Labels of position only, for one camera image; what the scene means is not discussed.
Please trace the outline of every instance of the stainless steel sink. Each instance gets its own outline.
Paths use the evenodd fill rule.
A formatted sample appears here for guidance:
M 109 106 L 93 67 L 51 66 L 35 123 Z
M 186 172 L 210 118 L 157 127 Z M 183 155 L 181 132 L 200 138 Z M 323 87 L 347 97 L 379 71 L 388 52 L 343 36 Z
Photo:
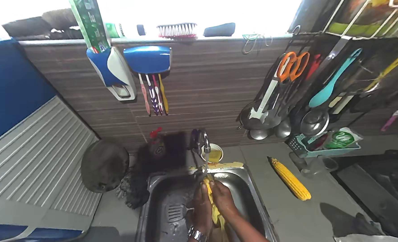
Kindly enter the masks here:
M 269 241 L 277 242 L 273 225 L 263 206 L 246 166 L 240 168 L 219 168 L 210 170 L 215 179 L 228 186 L 241 215 Z M 150 198 L 142 207 L 136 242 L 181 242 L 187 240 L 190 221 L 187 216 L 169 223 L 166 208 L 172 204 L 191 207 L 194 191 L 202 179 L 195 171 L 159 173 L 148 179 Z M 229 227 L 231 241 L 239 241 Z

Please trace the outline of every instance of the orange scissors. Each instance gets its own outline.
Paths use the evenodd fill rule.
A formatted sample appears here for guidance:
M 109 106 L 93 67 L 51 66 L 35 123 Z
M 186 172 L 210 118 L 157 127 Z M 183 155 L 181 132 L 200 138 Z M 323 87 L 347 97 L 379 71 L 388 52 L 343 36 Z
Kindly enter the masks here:
M 287 53 L 282 59 L 277 69 L 277 78 L 279 79 L 279 91 L 276 102 L 280 101 L 278 109 L 286 99 L 286 95 L 292 88 L 293 81 L 297 79 L 307 67 L 310 60 L 310 53 L 304 52 L 299 56 L 295 52 Z

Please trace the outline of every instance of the wall tile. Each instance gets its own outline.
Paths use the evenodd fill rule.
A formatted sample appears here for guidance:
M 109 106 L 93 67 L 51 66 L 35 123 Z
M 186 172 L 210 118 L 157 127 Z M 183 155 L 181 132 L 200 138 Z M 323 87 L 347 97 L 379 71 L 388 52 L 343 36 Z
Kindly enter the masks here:
M 178 131 L 190 134 L 191 129 L 206 128 L 211 142 L 220 146 L 284 141 L 275 136 L 250 140 L 244 129 L 236 129 L 239 126 L 236 118 L 256 96 L 268 69 L 288 41 L 288 38 L 276 39 L 269 47 L 263 44 L 260 52 L 254 50 L 248 55 L 241 53 L 245 42 L 238 40 L 159 43 L 172 47 L 173 54 L 171 71 L 163 75 L 169 115 L 155 116 L 151 107 L 151 117 L 144 107 L 137 74 L 133 73 L 137 98 L 130 102 L 117 101 L 90 64 L 84 44 L 24 49 L 31 62 L 102 138 L 114 138 L 132 153 L 159 126 L 168 134 Z M 122 50 L 140 45 L 116 44 L 116 47 Z M 395 104 L 373 110 L 353 128 L 364 135 L 382 134 L 380 127 L 397 108 Z M 343 127 L 358 115 L 347 112 L 333 125 Z M 398 134 L 398 120 L 385 134 Z

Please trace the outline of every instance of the watch strap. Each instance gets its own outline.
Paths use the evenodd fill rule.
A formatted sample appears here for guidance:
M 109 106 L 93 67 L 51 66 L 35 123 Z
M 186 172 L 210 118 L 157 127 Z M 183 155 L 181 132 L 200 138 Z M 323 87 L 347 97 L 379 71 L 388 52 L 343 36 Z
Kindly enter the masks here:
M 206 242 L 207 240 L 206 235 L 196 230 L 193 226 L 190 227 L 188 235 L 189 238 L 196 239 L 198 242 Z

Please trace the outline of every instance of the hand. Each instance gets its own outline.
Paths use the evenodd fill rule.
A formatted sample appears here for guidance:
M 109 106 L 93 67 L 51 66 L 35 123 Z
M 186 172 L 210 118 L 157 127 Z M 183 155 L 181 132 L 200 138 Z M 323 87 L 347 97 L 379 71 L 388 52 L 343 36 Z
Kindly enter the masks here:
M 223 216 L 229 220 L 234 216 L 239 216 L 239 211 L 235 206 L 232 193 L 229 188 L 220 181 L 210 181 L 209 185 L 212 190 L 212 198 L 215 205 Z
M 208 197 L 208 189 L 205 184 L 201 184 L 196 190 L 193 197 L 193 206 L 195 207 L 193 227 L 209 237 L 209 232 L 212 228 L 212 208 Z

